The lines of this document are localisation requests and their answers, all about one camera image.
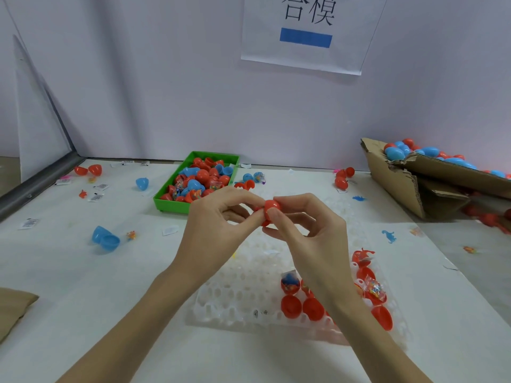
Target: person's left hand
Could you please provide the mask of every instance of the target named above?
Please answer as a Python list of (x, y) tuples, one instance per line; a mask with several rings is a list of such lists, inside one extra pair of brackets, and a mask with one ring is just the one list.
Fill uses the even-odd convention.
[(241, 204), (253, 209), (264, 207), (264, 202), (256, 194), (232, 186), (195, 200), (171, 267), (190, 277), (196, 288), (201, 286), (265, 220), (263, 209), (250, 214)]

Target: clear plastic egg tray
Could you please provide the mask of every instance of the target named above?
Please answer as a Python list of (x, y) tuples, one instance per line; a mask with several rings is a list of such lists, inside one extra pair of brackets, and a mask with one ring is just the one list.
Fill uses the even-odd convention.
[[(271, 197), (268, 194), (264, 196), (266, 199)], [(406, 339), (409, 338), (406, 322), (378, 266), (378, 251), (374, 250), (362, 226), (354, 218), (349, 199), (343, 195), (332, 195), (322, 200), (347, 221), (350, 257), (361, 248), (376, 251), (369, 267), (387, 293), (384, 306), (393, 318), (393, 329), (389, 333), (405, 348)], [(286, 332), (294, 338), (347, 345), (345, 337), (327, 315), (315, 322), (309, 320), (305, 313), (294, 320), (284, 316), (281, 311), (281, 299), (285, 296), (280, 285), (281, 274), (293, 269), (295, 267), (287, 245), (268, 237), (259, 228), (197, 291), (188, 324), (252, 333)], [(306, 299), (302, 290), (296, 296), (302, 303)]]

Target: person's right hand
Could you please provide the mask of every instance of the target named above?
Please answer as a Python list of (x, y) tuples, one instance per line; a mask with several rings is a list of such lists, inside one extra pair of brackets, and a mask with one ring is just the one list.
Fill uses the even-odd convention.
[[(263, 232), (284, 240), (296, 269), (321, 303), (339, 302), (357, 296), (348, 257), (346, 221), (311, 193), (275, 197), (282, 206), (268, 210), (278, 230), (263, 227)], [(303, 236), (295, 224), (309, 231)]]

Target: chinese characters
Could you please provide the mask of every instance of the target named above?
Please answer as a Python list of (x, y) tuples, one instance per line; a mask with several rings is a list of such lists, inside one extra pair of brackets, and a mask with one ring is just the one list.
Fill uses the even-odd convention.
[[(297, 19), (300, 21), (302, 17), (303, 6), (309, 4), (308, 0), (284, 0), (282, 3), (287, 2), (286, 20)], [(315, 0), (309, 10), (312, 14), (311, 23), (318, 24), (325, 21), (328, 25), (332, 25), (331, 19), (334, 18), (335, 0)]]

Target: paper poster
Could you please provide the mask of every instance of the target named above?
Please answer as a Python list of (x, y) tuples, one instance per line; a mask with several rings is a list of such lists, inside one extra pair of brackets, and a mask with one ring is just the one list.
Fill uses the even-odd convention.
[(361, 75), (387, 0), (245, 0), (241, 59)]

